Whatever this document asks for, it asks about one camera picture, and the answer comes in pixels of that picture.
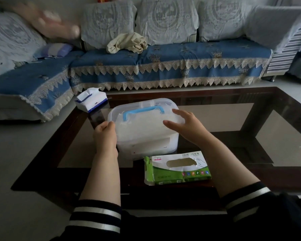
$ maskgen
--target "paper packaging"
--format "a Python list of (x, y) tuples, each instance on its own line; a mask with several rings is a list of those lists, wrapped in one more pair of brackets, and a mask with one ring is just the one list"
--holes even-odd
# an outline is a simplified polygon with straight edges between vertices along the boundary
[(106, 93), (99, 91), (99, 89), (100, 88), (89, 88), (80, 95), (77, 95), (77, 100), (75, 100), (75, 103), (78, 109), (85, 112), (91, 112), (102, 103), (107, 101)]
[(211, 179), (201, 151), (145, 157), (145, 184), (163, 185)]

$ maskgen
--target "plastic storage box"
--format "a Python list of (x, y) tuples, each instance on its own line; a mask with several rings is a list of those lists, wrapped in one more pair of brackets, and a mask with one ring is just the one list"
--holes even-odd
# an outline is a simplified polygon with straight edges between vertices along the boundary
[(168, 129), (163, 120), (184, 123), (172, 112), (178, 109), (170, 99), (120, 105), (108, 114), (108, 121), (116, 124), (117, 147), (123, 159), (139, 160), (145, 156), (163, 155), (177, 149), (178, 133)]

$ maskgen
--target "crumpled cloth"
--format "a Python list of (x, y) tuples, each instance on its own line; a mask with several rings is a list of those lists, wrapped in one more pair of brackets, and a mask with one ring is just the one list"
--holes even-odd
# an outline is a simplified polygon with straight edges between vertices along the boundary
[(147, 47), (148, 45), (145, 37), (134, 32), (118, 35), (115, 39), (108, 43), (106, 51), (113, 54), (121, 49), (126, 49), (140, 54), (143, 52), (143, 50), (146, 50)]

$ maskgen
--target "lace trim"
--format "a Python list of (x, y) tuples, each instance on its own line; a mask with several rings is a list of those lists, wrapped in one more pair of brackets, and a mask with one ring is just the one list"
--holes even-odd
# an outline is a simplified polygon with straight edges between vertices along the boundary
[(269, 58), (210, 58), (210, 59), (188, 59), (188, 60), (175, 60), (175, 61), (167, 61), (167, 62), (154, 62), (149, 64), (139, 64), (139, 65), (120, 65), (120, 66), (105, 66), (105, 65), (96, 65), (96, 66), (83, 66), (83, 67), (76, 67), (71, 69), (71, 74), (78, 74), (81, 76), (81, 73), (84, 75), (87, 75), (88, 73), (90, 75), (93, 75), (94, 73), (99, 75), (102, 73), (105, 75), (106, 73), (112, 74), (113, 72), (118, 75), (119, 72), (122, 74), (126, 74), (127, 72), (132, 75), (134, 72), (135, 74), (138, 74), (141, 72), (142, 74), (147, 71), (151, 72), (154, 70), (155, 72), (163, 71), (164, 69), (170, 70), (178, 69), (180, 68), (183, 70), (185, 67), (187, 69), (190, 69), (193, 67), (194, 69), (200, 67), (201, 69), (207, 66), (208, 68), (211, 68), (214, 66), (216, 68), (217, 66), (221, 66), (221, 68), (224, 68), (226, 65), (228, 68), (231, 68), (234, 66), (235, 68), (239, 68), (240, 66), (242, 68), (245, 68), (246, 66), (249, 66), (249, 68), (256, 67), (262, 65), (262, 68), (264, 68), (268, 64)]
[(20, 98), (26, 101), (26, 103), (28, 103), (32, 107), (34, 107), (36, 111), (43, 116), (41, 120), (45, 122), (45, 121), (50, 121), (54, 116), (58, 116), (60, 110), (69, 103), (69, 101), (72, 99), (73, 96), (74, 94), (72, 88), (69, 88), (64, 94), (62, 94), (59, 98), (55, 100), (54, 106), (49, 110), (47, 110), (46, 112), (42, 112), (41, 110), (39, 110), (37, 106), (34, 103), (32, 103), (28, 98), (22, 95), (20, 95)]
[(57, 74), (55, 77), (52, 77), (51, 79), (47, 79), (46, 82), (44, 82), (40, 87), (37, 88), (37, 90), (32, 93), (28, 100), (31, 101), (31, 103), (36, 105), (41, 105), (42, 101), (41, 99), (47, 99), (49, 91), (54, 91), (54, 88), (58, 88), (58, 84), (63, 84), (63, 82), (68, 80), (68, 69), (65, 68), (63, 72)]
[(188, 85), (193, 86), (196, 85), (212, 85), (212, 84), (232, 84), (232, 83), (241, 83), (242, 85), (251, 84), (255, 81), (259, 80), (259, 77), (246, 77), (245, 75), (234, 76), (234, 77), (194, 77), (194, 78), (184, 78), (184, 79), (167, 79), (160, 81), (146, 81), (146, 82), (106, 82), (106, 83), (81, 83), (73, 86), (73, 91), (75, 94), (78, 92), (82, 92), (82, 89), (88, 89), (92, 87), (101, 88), (100, 90), (110, 90), (112, 88), (116, 88), (120, 90), (123, 88), (129, 88), (130, 90), (135, 88), (136, 90), (139, 88), (142, 89), (151, 89), (151, 88), (166, 88), (166, 87), (182, 87), (183, 85), (187, 87)]

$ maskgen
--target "sleeve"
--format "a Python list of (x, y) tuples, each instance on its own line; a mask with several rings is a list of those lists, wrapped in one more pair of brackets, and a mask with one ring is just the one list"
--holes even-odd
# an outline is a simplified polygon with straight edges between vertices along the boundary
[(276, 195), (257, 182), (227, 194), (221, 201), (242, 232), (257, 233), (263, 228), (263, 233), (276, 233), (277, 237), (281, 233), (301, 237), (301, 206), (288, 194)]
[(122, 209), (120, 206), (100, 201), (79, 200), (60, 240), (96, 240), (119, 238)]

